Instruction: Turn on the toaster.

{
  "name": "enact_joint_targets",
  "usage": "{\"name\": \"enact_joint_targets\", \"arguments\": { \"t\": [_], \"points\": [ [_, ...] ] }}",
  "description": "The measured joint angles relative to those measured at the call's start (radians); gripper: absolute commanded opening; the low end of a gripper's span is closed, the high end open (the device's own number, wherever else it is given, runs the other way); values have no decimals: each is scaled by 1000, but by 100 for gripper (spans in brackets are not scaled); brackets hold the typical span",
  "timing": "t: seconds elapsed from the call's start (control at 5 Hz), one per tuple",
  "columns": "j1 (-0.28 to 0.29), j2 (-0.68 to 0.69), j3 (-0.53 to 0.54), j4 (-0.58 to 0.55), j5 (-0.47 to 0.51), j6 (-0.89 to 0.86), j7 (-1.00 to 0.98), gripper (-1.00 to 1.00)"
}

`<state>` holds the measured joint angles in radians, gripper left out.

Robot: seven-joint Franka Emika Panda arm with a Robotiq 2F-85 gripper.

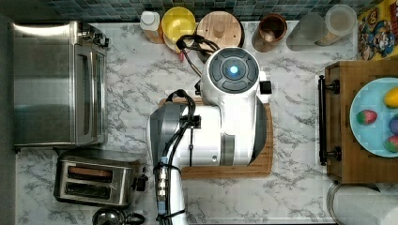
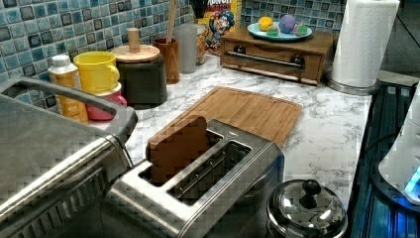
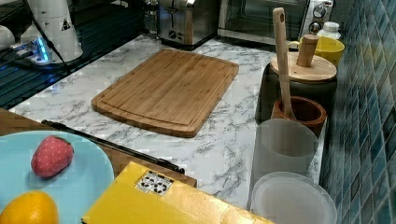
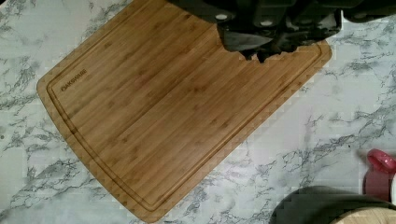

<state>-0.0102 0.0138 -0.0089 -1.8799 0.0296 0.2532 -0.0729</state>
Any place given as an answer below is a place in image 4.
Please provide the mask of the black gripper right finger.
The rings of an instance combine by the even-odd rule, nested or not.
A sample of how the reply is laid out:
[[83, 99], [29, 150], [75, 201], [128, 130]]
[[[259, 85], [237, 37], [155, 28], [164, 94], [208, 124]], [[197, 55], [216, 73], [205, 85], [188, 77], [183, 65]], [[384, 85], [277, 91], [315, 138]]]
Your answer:
[[306, 26], [294, 26], [290, 19], [286, 21], [286, 27], [279, 31], [275, 38], [261, 46], [261, 62], [273, 55], [282, 52], [294, 52], [300, 46], [310, 46], [326, 38], [336, 35], [342, 28], [341, 13], [334, 12], [312, 22]]

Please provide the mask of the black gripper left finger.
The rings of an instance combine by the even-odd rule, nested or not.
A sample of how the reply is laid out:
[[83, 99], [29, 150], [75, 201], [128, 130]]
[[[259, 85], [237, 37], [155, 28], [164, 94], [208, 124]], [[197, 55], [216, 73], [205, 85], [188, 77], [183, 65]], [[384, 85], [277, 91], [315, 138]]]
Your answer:
[[223, 47], [230, 52], [259, 50], [275, 39], [274, 29], [254, 25], [218, 25], [217, 31]]

